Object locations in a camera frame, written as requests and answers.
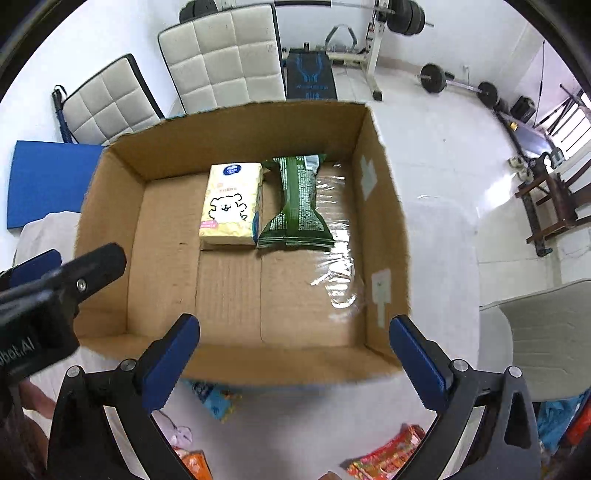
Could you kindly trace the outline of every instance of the blue mat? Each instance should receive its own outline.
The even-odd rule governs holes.
[[[79,212],[104,147],[18,141],[8,185],[7,228],[48,213]]]

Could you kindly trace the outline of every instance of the red snack package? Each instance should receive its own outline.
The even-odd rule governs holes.
[[[424,436],[425,432],[419,425],[405,426],[386,445],[351,462],[347,473],[359,480],[391,480]]]
[[[193,474],[196,480],[213,480],[212,473],[209,471],[205,454],[203,452],[189,453],[183,458],[185,467]]]
[[[566,431],[566,438],[571,445],[578,445],[583,435],[587,432],[591,426],[591,401],[585,404],[579,418],[571,424],[569,429]]]

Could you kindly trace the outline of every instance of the green snack bag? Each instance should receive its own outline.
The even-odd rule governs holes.
[[[331,248],[335,239],[316,212],[316,174],[326,155],[279,157],[285,205],[259,235],[258,248],[284,244],[288,247]]]

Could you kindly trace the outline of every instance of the person's hand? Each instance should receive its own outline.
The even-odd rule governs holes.
[[[21,397],[21,404],[27,410],[34,410],[39,412],[45,418],[51,420],[53,412],[56,409],[56,403],[50,399],[43,391],[36,385],[33,385],[29,379],[23,380],[18,384],[18,391]],[[49,447],[49,440],[41,427],[29,417],[25,416],[25,422],[28,428],[33,433],[35,443],[39,448],[39,452],[43,461],[47,465],[47,449]]]
[[[18,384],[21,395],[22,407],[27,410],[35,410],[45,418],[51,420],[56,409],[56,403],[43,393],[38,386],[33,385],[27,378]]]

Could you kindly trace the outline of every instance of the yellow tissue pack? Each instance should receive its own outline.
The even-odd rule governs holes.
[[[261,208],[260,163],[212,165],[199,237],[211,245],[256,245]]]

